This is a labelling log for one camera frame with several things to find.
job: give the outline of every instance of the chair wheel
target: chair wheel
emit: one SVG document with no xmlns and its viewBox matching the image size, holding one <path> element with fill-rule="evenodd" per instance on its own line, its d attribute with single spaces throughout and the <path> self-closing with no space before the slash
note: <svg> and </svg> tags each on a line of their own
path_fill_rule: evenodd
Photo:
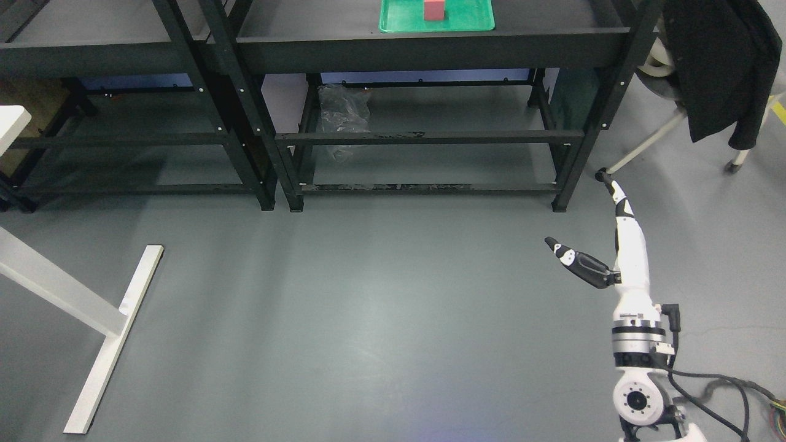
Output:
<svg viewBox="0 0 786 442">
<path fill-rule="evenodd" d="M 607 168 L 598 169 L 597 172 L 595 172 L 595 179 L 597 181 L 603 182 L 603 174 L 606 173 L 607 170 Z"/>
<path fill-rule="evenodd" d="M 736 174 L 742 168 L 742 164 L 734 164 L 734 161 L 729 161 L 723 171 L 730 174 Z"/>
</svg>

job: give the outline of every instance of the yellow floor tape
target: yellow floor tape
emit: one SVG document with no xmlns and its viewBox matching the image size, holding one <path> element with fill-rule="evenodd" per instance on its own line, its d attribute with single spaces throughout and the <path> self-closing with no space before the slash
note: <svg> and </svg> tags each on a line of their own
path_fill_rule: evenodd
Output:
<svg viewBox="0 0 786 442">
<path fill-rule="evenodd" d="M 778 102 L 773 105 L 773 112 L 775 112 L 775 115 L 778 116 L 780 122 L 786 126 L 786 108 L 780 102 Z"/>
</svg>

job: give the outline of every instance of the green tray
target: green tray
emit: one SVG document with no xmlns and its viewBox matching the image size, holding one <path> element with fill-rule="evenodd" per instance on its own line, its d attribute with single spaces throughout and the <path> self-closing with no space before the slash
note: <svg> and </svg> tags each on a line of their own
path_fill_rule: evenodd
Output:
<svg viewBox="0 0 786 442">
<path fill-rule="evenodd" d="M 382 0 L 380 31 L 444 32 L 494 29 L 491 0 L 445 0 L 445 20 L 423 19 L 423 0 Z"/>
</svg>

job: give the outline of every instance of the white table leg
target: white table leg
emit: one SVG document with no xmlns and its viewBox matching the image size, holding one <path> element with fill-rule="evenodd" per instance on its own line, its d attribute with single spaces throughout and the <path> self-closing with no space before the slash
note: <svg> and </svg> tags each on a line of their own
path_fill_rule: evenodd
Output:
<svg viewBox="0 0 786 442">
<path fill-rule="evenodd" d="M 131 278 L 128 285 L 126 295 L 120 303 L 119 312 L 126 318 L 123 329 L 118 337 L 104 339 L 104 344 L 98 352 L 93 368 L 90 369 L 90 375 L 87 376 L 85 386 L 76 400 L 76 405 L 63 433 L 85 434 L 90 428 L 98 403 L 101 402 L 101 397 L 104 395 L 104 389 L 115 368 L 117 358 L 123 350 L 123 344 L 126 342 L 131 324 L 137 315 L 142 298 L 145 297 L 145 292 L 147 292 L 162 253 L 163 246 L 161 245 L 148 245 L 145 248 L 137 270 L 134 272 L 134 277 Z"/>
<path fill-rule="evenodd" d="M 123 330 L 126 317 L 117 308 L 1 227 L 0 273 L 105 336 Z"/>
</svg>

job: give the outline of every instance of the black shelf surface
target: black shelf surface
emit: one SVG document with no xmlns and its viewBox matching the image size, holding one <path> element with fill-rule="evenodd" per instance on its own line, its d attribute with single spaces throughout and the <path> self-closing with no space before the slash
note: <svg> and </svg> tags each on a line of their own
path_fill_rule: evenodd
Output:
<svg viewBox="0 0 786 442">
<path fill-rule="evenodd" d="M 192 37 L 207 40 L 198 0 L 178 5 Z M 49 0 L 16 38 L 0 43 L 0 60 L 0 76 L 14 77 L 183 72 L 150 0 Z"/>
<path fill-rule="evenodd" d="M 208 36 L 197 0 L 178 0 L 196 40 Z M 168 42 L 149 0 L 49 0 L 13 40 L 26 46 L 78 46 Z"/>
<path fill-rule="evenodd" d="M 380 34 L 380 6 L 381 0 L 257 0 L 238 36 L 284 40 L 372 38 Z M 497 27 L 479 35 L 622 27 L 610 0 L 493 0 L 492 6 Z"/>
<path fill-rule="evenodd" d="M 493 31 L 382 33 L 380 0 L 256 0 L 237 41 L 255 74 L 604 67 L 629 31 L 618 1 L 493 0 Z"/>
</svg>

